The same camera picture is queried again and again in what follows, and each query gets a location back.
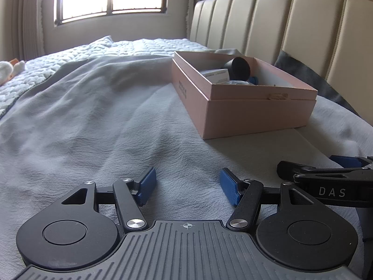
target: plush toy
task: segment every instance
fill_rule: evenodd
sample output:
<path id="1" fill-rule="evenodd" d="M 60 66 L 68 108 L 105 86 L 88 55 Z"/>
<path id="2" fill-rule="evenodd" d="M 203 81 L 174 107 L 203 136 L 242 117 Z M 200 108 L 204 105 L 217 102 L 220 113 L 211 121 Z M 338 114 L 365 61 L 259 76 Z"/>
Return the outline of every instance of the plush toy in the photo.
<path id="1" fill-rule="evenodd" d="M 17 59 L 10 62 L 0 61 L 0 86 L 23 72 L 25 68 L 25 61 L 18 61 Z"/>

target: silver bolt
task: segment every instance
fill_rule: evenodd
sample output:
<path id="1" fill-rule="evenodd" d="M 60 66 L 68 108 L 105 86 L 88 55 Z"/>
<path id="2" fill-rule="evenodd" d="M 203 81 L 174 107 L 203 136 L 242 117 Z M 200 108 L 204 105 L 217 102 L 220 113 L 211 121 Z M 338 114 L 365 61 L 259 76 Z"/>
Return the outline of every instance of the silver bolt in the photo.
<path id="1" fill-rule="evenodd" d="M 131 228 L 140 228 L 145 225 L 145 221 L 141 219 L 131 219 L 127 222 L 127 226 Z"/>
<path id="2" fill-rule="evenodd" d="M 243 228 L 246 227 L 248 223 L 244 219 L 233 219 L 229 222 L 229 224 L 235 228 Z"/>

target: beige leather headboard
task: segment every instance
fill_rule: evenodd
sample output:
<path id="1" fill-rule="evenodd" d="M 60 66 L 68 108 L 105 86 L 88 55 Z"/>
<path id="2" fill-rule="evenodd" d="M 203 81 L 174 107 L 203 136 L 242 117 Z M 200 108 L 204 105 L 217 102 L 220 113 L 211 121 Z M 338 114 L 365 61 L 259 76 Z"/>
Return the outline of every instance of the beige leather headboard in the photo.
<path id="1" fill-rule="evenodd" d="M 273 64 L 280 50 L 303 62 L 373 125 L 373 2 L 204 0 L 191 41 L 237 48 Z"/>

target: gray ribbed plate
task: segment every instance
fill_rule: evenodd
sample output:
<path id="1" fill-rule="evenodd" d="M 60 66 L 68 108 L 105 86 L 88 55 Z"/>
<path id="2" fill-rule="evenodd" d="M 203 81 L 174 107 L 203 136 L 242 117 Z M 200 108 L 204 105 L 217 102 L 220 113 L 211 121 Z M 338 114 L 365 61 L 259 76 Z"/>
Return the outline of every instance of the gray ribbed plate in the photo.
<path id="1" fill-rule="evenodd" d="M 217 220 L 156 221 L 129 233 L 106 260 L 72 272 L 25 269 L 17 280 L 182 280 L 273 279 L 358 280 L 348 268 L 322 273 L 288 270 L 270 261 L 246 233 L 227 230 Z"/>

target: open cardboard box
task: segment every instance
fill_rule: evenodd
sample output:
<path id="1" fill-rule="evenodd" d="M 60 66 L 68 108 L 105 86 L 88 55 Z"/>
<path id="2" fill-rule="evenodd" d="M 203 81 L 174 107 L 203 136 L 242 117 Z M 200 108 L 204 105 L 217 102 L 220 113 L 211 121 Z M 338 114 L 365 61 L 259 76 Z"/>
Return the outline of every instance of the open cardboard box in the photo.
<path id="1" fill-rule="evenodd" d="M 259 85 L 212 84 L 199 71 L 221 68 L 235 56 L 175 52 L 172 83 L 203 139 L 305 126 L 318 91 L 256 58 L 243 57 Z"/>

